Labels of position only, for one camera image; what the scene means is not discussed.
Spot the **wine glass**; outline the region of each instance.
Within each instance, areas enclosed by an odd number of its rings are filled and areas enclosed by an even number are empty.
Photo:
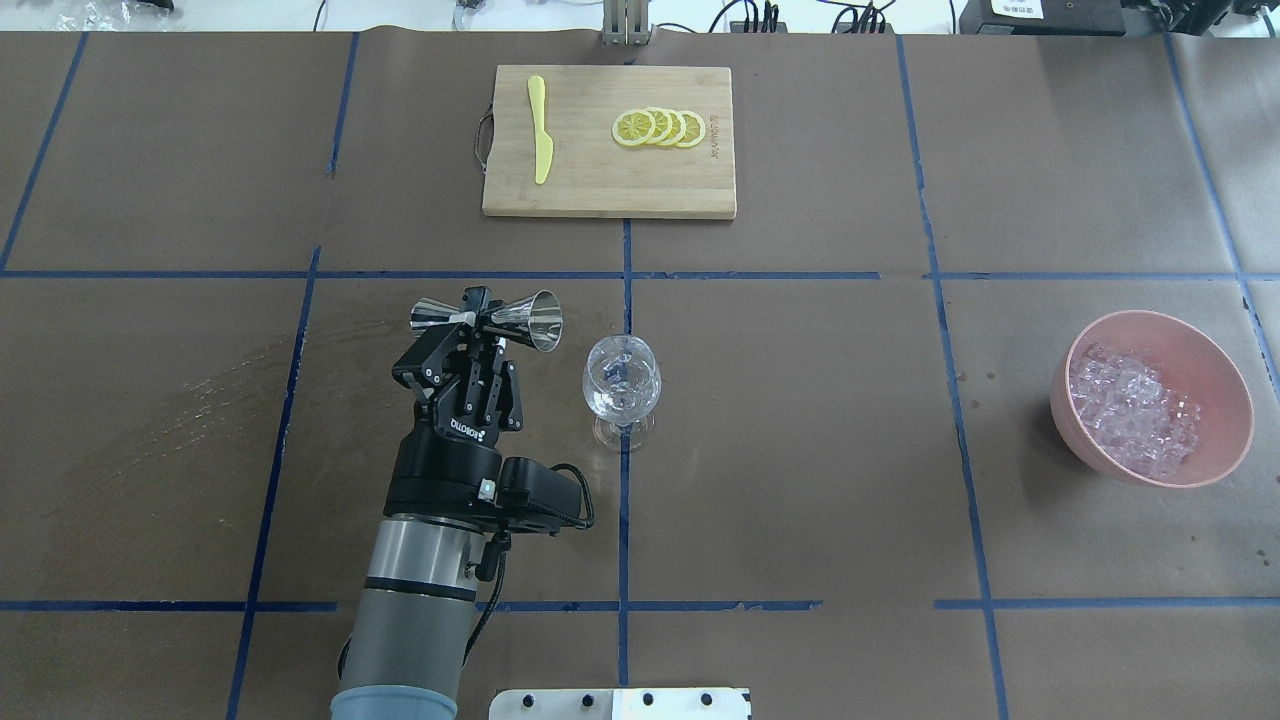
[[[625,445],[637,450],[648,439],[659,395],[658,360],[645,341],[616,334],[591,347],[582,370],[582,396],[595,413],[595,438],[611,450],[621,451]]]

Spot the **knife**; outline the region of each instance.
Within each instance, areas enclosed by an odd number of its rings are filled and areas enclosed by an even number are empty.
[[[547,182],[552,172],[556,143],[547,135],[547,82],[543,76],[529,76],[529,105],[534,109],[534,182]]]

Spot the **wooden cutting board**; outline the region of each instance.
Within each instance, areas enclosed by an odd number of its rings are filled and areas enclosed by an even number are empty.
[[[529,76],[547,81],[550,174],[534,183]],[[632,108],[692,110],[707,120],[700,145],[622,147],[614,118]],[[737,214],[733,91],[728,68],[498,65],[485,215],[703,218]]]

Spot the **clear liquid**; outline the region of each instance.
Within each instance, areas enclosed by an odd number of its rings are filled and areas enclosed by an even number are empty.
[[[649,359],[623,352],[593,360],[582,378],[593,413],[614,425],[630,425],[653,411],[662,380]]]

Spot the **bowl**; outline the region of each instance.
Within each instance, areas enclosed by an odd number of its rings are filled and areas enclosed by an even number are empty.
[[[1199,442],[1172,477],[1157,480],[1129,470],[1084,429],[1071,405],[1069,369],[1094,345],[1120,352],[1140,350],[1143,359],[1160,370],[1166,388],[1184,392],[1201,405]],[[1235,363],[1204,333],[1149,310],[1124,310],[1089,323],[1053,374],[1050,407],[1057,432],[1085,465],[1139,486],[1197,488],[1216,483],[1240,465],[1253,442],[1253,402]]]

